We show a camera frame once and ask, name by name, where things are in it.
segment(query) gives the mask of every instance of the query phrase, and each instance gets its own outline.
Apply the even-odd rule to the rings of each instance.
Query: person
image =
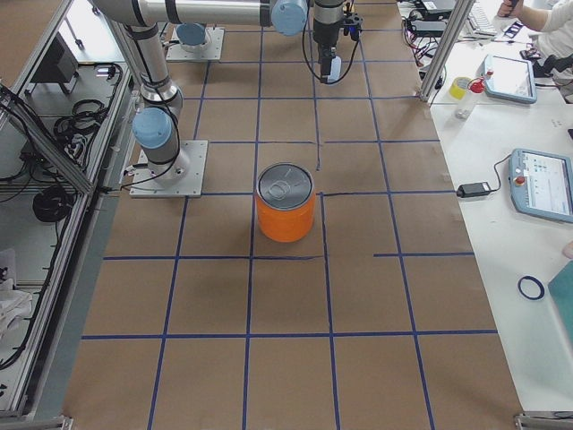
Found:
[[[518,18],[527,28],[541,32],[535,38],[534,45],[539,50],[542,61],[550,55],[555,55],[557,58],[573,55],[573,0],[560,0],[550,11],[525,6],[523,0],[519,0],[512,10],[511,1],[503,0],[498,16],[507,15]],[[568,95],[573,94],[571,68],[563,72],[553,70],[552,73],[554,81],[572,87],[566,92]]]

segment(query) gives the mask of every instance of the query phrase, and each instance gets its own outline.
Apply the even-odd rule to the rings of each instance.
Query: keyboard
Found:
[[[478,0],[475,0],[472,10],[467,16],[466,29],[470,36],[476,38],[490,38],[498,34]]]

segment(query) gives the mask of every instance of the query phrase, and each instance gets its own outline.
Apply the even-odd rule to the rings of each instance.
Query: tablet screen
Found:
[[[527,206],[539,211],[571,215],[567,165],[564,159],[523,152],[527,172]]]
[[[491,90],[522,97],[531,97],[531,81],[527,62],[492,56],[488,64],[493,70],[493,76],[487,82]]]

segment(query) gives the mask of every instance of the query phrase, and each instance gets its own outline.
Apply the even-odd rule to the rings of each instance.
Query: orange can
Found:
[[[277,242],[302,239],[311,231],[315,201],[314,182],[307,170],[290,163],[270,166],[257,181],[259,228]]]

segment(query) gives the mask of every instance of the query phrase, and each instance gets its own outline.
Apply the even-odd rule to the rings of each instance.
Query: blue ring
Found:
[[[521,282],[524,280],[531,280],[533,283],[539,288],[539,296],[528,296],[521,287]],[[534,278],[533,276],[524,276],[517,282],[517,289],[519,293],[527,300],[541,300],[543,296],[545,296],[545,287],[543,286],[542,282],[538,278]]]

